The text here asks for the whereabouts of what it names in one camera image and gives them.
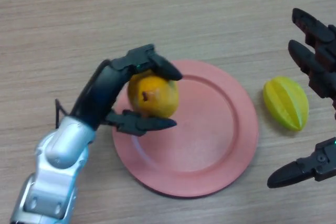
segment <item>pink plate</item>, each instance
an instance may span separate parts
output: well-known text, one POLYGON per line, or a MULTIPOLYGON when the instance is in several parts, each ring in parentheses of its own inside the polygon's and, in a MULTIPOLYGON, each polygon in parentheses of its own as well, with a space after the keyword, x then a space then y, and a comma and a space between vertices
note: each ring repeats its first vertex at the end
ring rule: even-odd
MULTIPOLYGON (((245 89, 217 67, 194 60, 173 64, 180 105, 177 126, 135 137, 116 132, 117 153, 129 172, 146 187, 174 197, 215 193, 236 180, 256 151, 258 119, 245 89)), ((115 106, 129 109, 126 88, 115 106)))

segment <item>mango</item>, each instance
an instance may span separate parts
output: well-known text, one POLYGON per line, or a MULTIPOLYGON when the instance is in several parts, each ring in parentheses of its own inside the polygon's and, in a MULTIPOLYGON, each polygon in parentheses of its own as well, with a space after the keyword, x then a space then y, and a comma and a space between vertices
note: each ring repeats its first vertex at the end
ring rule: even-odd
POLYGON ((302 87, 284 76, 277 76, 264 85, 263 96, 270 114, 284 127, 301 131, 307 123, 309 103, 302 87))
POLYGON ((135 74, 128 85, 128 99, 143 116, 171 117, 179 106, 176 81, 166 80, 151 70, 135 74))

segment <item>table surface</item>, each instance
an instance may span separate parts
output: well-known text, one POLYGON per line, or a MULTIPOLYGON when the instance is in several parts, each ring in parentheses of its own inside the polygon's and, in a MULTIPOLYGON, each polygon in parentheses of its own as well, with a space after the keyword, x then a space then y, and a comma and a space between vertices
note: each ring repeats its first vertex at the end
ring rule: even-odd
POLYGON ((111 131, 101 127, 79 176, 72 223, 236 224, 336 223, 336 179, 270 190, 278 167, 309 155, 334 136, 331 100, 309 89, 287 51, 304 41, 291 22, 294 7, 325 24, 336 0, 0 0, 0 218, 8 223, 34 147, 55 123, 54 99, 69 109, 100 61, 154 43, 169 60, 196 59, 234 76, 258 113, 253 162, 231 186, 203 199, 177 200, 141 187, 118 159, 111 131), (310 102, 306 128, 288 133, 266 112, 264 83, 298 81, 310 102))

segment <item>robotic hand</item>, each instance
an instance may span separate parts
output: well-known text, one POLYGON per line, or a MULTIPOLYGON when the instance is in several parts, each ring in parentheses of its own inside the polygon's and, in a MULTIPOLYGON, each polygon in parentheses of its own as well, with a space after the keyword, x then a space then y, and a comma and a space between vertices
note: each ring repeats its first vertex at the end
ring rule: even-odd
POLYGON ((166 79, 182 79, 153 45, 146 45, 130 50, 124 57, 103 61, 70 113, 56 100, 56 129, 35 149, 36 172, 23 184, 10 224, 70 223, 77 195, 76 178, 88 160, 88 145, 101 124, 137 136, 176 125, 171 119, 145 119, 133 111, 116 114, 111 109, 131 77, 149 69, 166 79), (59 111, 64 114, 60 124, 59 111))
MULTIPOLYGON (((313 54, 295 40, 288 44, 289 54, 309 77, 309 87, 320 98, 331 98, 336 109, 336 27, 325 26, 310 14, 294 8, 293 23, 302 30, 313 54)), ((309 178, 316 181, 336 175, 336 137, 315 146, 314 152, 276 170, 267 181, 269 188, 293 185, 309 178)))

